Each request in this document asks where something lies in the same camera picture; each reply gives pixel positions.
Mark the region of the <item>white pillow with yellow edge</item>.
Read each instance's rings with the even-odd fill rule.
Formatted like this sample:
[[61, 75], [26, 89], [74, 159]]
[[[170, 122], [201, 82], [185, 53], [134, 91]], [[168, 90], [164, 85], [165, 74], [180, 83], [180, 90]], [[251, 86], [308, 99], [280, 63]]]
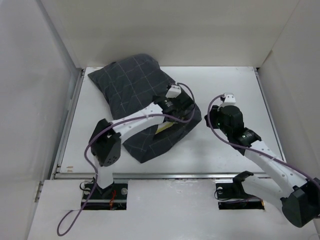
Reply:
[[163, 132], [164, 130], [172, 127], [174, 124], [175, 124], [174, 122], [169, 122], [169, 121], [166, 121], [166, 122], [159, 124], [157, 126], [157, 130], [156, 130], [155, 134], [157, 135], [157, 134]]

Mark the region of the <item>dark grey checked pillowcase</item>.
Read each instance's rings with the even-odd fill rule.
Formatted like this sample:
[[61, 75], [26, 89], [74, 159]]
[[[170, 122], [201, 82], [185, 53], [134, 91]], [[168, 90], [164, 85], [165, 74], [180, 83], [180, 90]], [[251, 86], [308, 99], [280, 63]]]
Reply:
[[[168, 86], [175, 84], [158, 62], [144, 53], [112, 62], [88, 77], [103, 94], [115, 120], [147, 107], [154, 96], [165, 95]], [[157, 132], [157, 126], [149, 127], [125, 141], [124, 148], [140, 163], [168, 152], [202, 120], [197, 105], [188, 107], [183, 117], [192, 119], [161, 132]]]

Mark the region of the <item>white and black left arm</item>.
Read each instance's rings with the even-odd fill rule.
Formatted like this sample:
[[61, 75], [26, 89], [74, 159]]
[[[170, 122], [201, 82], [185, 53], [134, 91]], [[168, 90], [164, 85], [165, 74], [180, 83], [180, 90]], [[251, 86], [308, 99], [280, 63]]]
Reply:
[[195, 106], [194, 96], [188, 95], [179, 86], [171, 87], [164, 96], [154, 96], [152, 102], [143, 109], [108, 122], [100, 120], [88, 143], [95, 158], [94, 192], [101, 198], [109, 197], [113, 191], [113, 173], [105, 168], [113, 165], [121, 156], [121, 145], [132, 136], [152, 126], [158, 126], [170, 120], [188, 123], [183, 114], [189, 107]]

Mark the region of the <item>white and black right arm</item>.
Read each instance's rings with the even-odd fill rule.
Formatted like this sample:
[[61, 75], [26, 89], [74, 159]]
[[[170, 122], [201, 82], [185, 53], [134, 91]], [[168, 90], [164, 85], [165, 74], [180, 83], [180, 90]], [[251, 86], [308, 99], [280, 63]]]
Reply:
[[213, 132], [220, 130], [227, 137], [225, 144], [258, 165], [272, 179], [268, 183], [252, 172], [241, 172], [231, 185], [235, 196], [248, 194], [263, 199], [298, 228], [320, 217], [319, 179], [279, 160], [258, 134], [244, 126], [238, 107], [210, 104], [204, 119]]

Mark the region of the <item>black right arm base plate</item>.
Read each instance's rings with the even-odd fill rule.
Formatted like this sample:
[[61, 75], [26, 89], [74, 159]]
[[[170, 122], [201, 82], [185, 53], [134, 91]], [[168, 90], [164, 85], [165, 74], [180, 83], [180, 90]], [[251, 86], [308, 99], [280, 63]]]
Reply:
[[233, 182], [217, 182], [214, 197], [219, 210], [264, 210], [262, 199], [247, 194], [241, 186]]

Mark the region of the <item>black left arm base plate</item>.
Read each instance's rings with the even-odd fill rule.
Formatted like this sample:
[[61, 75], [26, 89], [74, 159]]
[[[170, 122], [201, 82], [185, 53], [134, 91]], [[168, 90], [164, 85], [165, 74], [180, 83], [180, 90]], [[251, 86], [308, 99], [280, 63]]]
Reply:
[[127, 196], [127, 183], [113, 183], [105, 189], [102, 189], [97, 185], [85, 205], [84, 210], [126, 210]]

